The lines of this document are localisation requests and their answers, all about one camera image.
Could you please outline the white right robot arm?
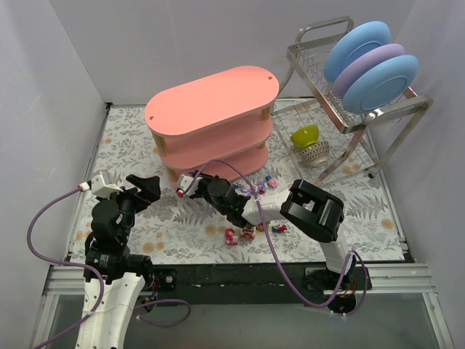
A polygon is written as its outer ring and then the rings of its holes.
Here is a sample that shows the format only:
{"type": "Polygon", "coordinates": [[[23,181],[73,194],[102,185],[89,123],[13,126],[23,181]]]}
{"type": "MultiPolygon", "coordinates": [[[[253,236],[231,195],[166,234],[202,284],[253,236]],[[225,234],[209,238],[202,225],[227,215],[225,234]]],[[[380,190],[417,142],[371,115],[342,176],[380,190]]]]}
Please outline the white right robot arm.
{"type": "Polygon", "coordinates": [[[341,278],[343,287],[353,282],[355,259],[346,262],[349,248],[339,230],[344,221],[343,202],[334,195],[304,180],[294,180],[291,187],[260,196],[239,194],[226,179],[201,174],[198,178],[182,175],[178,194],[202,198],[237,228],[252,228],[263,221],[287,221],[320,244],[325,256],[325,270],[310,274],[313,289],[330,289],[341,278]]]}

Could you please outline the pink bear strawberry cake toy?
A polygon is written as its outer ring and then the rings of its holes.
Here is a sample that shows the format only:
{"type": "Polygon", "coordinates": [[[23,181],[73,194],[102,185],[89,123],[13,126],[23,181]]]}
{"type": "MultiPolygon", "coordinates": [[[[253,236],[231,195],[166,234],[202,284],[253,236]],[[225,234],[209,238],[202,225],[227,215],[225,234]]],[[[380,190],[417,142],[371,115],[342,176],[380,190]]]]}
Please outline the pink bear strawberry cake toy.
{"type": "Polygon", "coordinates": [[[240,237],[242,239],[254,240],[256,231],[254,228],[243,228],[240,232],[240,237]]]}

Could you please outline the purple bunny with red bow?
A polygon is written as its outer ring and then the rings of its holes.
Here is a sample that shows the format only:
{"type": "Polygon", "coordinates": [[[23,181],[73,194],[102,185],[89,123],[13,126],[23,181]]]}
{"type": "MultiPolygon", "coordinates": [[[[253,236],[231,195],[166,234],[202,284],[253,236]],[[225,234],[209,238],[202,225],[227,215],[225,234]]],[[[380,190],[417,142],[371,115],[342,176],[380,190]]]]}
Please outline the purple bunny with red bow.
{"type": "Polygon", "coordinates": [[[267,185],[264,182],[259,182],[256,185],[252,185],[252,188],[244,186],[240,191],[244,196],[252,196],[254,193],[263,195],[267,191],[267,185]]]}

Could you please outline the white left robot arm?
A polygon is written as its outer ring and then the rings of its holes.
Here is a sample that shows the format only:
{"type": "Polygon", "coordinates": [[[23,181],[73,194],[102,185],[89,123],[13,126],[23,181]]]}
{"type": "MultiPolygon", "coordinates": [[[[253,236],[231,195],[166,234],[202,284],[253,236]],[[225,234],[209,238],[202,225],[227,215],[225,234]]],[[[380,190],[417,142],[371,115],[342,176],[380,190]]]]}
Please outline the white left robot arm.
{"type": "Polygon", "coordinates": [[[77,348],[122,348],[139,293],[154,282],[148,256],[127,246],[138,213],[159,200],[160,179],[127,176],[130,189],[110,184],[103,173],[80,185],[97,198],[86,240],[83,323],[77,348]]]}

